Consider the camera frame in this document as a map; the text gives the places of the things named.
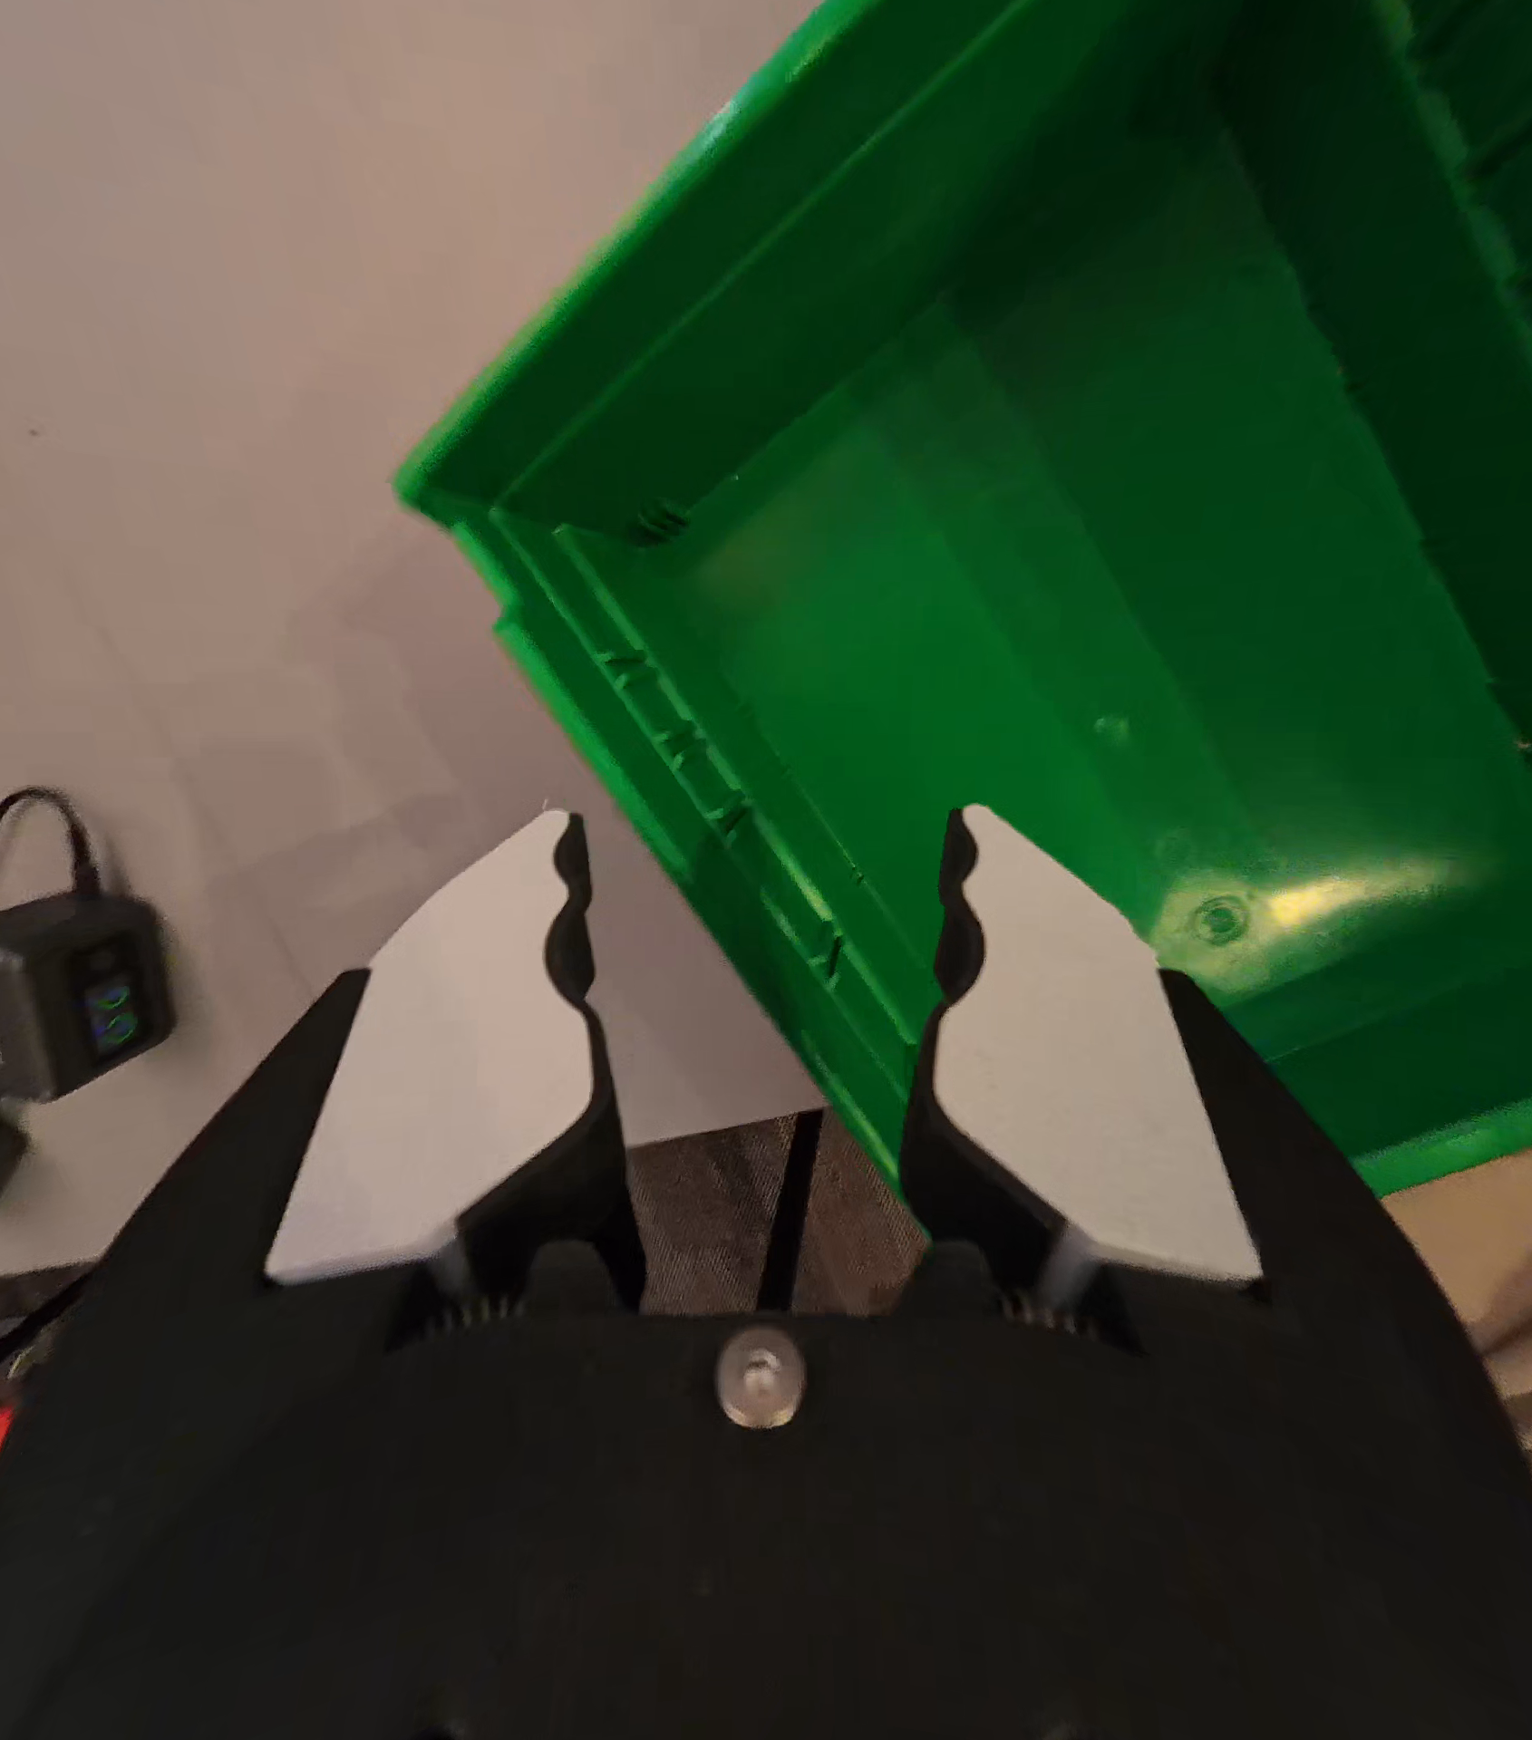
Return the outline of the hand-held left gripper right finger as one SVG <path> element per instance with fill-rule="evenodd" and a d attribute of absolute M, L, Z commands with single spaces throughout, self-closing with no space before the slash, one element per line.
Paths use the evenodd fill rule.
<path fill-rule="evenodd" d="M 1262 1255 L 1150 946 L 992 809 L 951 811 L 937 1005 L 900 1187 L 998 1293 L 1069 1311 L 1105 1269 L 1242 1289 Z"/>

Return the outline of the green plastic storage bin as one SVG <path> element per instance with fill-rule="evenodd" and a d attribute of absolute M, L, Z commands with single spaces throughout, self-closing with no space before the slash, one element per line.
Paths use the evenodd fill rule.
<path fill-rule="evenodd" d="M 1532 1145 L 1532 2 L 825 4 L 396 490 L 886 1179 L 973 801 Z"/>

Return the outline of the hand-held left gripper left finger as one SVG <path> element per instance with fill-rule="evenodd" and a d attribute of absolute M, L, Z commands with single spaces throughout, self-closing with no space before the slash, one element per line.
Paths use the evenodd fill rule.
<path fill-rule="evenodd" d="M 372 956 L 264 1259 L 282 1285 L 427 1265 L 522 1297 L 538 1250 L 591 1246 L 628 1309 L 646 1253 L 589 1002 L 583 818 L 545 811 Z"/>

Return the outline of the black power adapter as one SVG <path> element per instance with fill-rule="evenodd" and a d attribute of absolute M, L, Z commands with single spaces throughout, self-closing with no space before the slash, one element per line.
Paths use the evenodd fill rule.
<path fill-rule="evenodd" d="M 0 1098 L 65 1098 L 173 1029 L 152 903 L 55 893 L 0 909 Z"/>

